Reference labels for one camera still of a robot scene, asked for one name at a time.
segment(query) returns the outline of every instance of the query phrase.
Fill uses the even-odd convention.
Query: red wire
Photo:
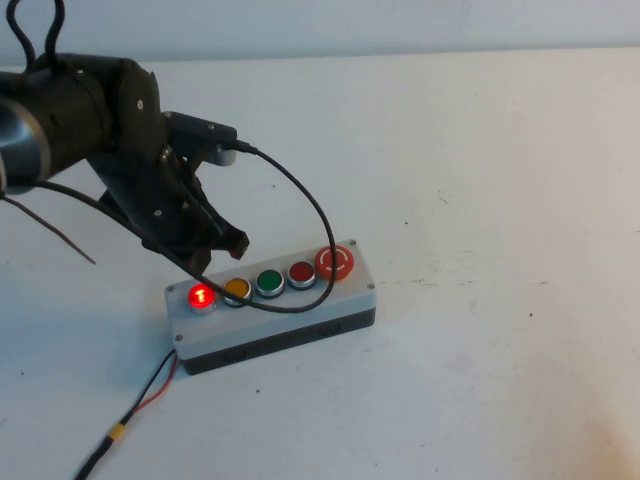
[[[160,387],[160,390],[158,390],[156,393],[154,393],[153,396],[149,397],[144,402],[142,402],[140,405],[138,405],[135,408],[135,410],[133,411],[134,413],[139,412],[144,407],[146,407],[151,402],[153,402],[156,398],[158,398],[160,395],[162,395],[162,392],[164,392],[167,389],[167,387],[169,386],[169,384],[171,383],[171,380],[173,379],[173,375],[176,373],[176,366],[177,365],[178,365],[178,354],[174,354],[173,362],[171,363],[171,370],[169,370],[169,376],[164,381],[164,385],[162,385],[162,387]]]

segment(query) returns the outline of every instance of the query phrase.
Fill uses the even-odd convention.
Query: red and black wire
[[[153,385],[156,378],[158,378],[158,375],[160,375],[160,372],[162,371],[162,369],[164,368],[164,366],[166,365],[166,363],[169,361],[171,357],[173,357],[173,361],[171,362],[171,368],[169,369],[169,374],[167,375],[167,379],[165,380],[164,384],[158,389],[156,393],[154,393],[151,397],[145,400],[144,397],[147,395],[147,392],[151,388],[151,385]],[[124,433],[125,426],[127,425],[127,423],[129,423],[129,420],[131,420],[131,418],[136,413],[138,413],[140,410],[142,410],[144,407],[146,407],[151,402],[153,402],[156,398],[162,395],[162,393],[167,389],[167,387],[171,383],[171,380],[173,379],[173,376],[176,372],[177,366],[178,366],[178,355],[176,354],[175,350],[171,350],[164,357],[164,359],[162,360],[162,363],[160,363],[160,366],[156,369],[155,373],[151,376],[151,378],[149,379],[149,382],[144,387],[144,389],[142,390],[142,392],[134,402],[133,406],[120,419],[120,421],[111,428],[109,433],[105,435],[105,437],[102,439],[102,442],[100,442],[100,445],[98,445],[98,447],[89,456],[89,458],[87,459],[85,464],[82,466],[82,468],[78,471],[78,474],[76,475],[76,480],[86,480],[86,478],[89,477],[89,474],[91,473],[93,468],[96,466],[98,461],[105,455],[105,453],[109,451],[109,449],[111,448],[111,445],[113,445],[113,443],[116,440],[118,440],[118,438]]]

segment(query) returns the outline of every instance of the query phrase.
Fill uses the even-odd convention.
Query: white table
[[[640,50],[147,67],[164,109],[236,126],[308,185],[379,307],[180,372],[96,478],[640,475]],[[243,263],[325,243],[260,160],[200,175],[249,233]],[[103,191],[86,165],[58,180]],[[0,205],[0,476],[69,478],[170,348],[162,289],[186,277],[81,204],[22,200],[98,265]]]

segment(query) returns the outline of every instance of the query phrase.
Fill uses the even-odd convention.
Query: glowing red button
[[[351,273],[351,270],[353,270],[355,260],[349,249],[341,245],[336,247],[336,253],[338,254],[338,258],[335,262],[336,280],[343,280]],[[331,249],[329,247],[324,247],[316,253],[316,271],[325,280],[329,280],[329,278],[331,278],[333,263],[331,260]]]
[[[209,313],[213,310],[216,301],[216,292],[203,283],[199,283],[189,290],[189,305],[196,313]]]

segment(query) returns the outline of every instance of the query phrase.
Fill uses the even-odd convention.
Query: control panel
[[[334,262],[329,247],[208,275],[245,299],[282,307],[316,300]],[[169,285],[165,296],[174,347],[190,374],[294,347],[373,324],[376,285],[355,240],[337,244],[336,284],[318,307],[270,313],[217,295],[195,280]]]

